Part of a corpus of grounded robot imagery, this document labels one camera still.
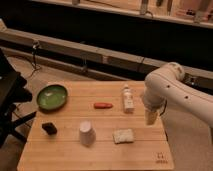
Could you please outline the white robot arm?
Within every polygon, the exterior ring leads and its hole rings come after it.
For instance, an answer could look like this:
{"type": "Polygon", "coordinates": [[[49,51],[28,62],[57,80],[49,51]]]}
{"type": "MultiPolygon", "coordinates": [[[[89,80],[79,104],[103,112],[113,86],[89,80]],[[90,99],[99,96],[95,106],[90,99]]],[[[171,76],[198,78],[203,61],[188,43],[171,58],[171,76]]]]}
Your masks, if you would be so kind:
{"type": "Polygon", "coordinates": [[[182,83],[184,68],[169,62],[145,77],[142,102],[147,125],[157,119],[157,110],[165,100],[185,108],[213,128],[213,95],[208,95],[182,83]]]}

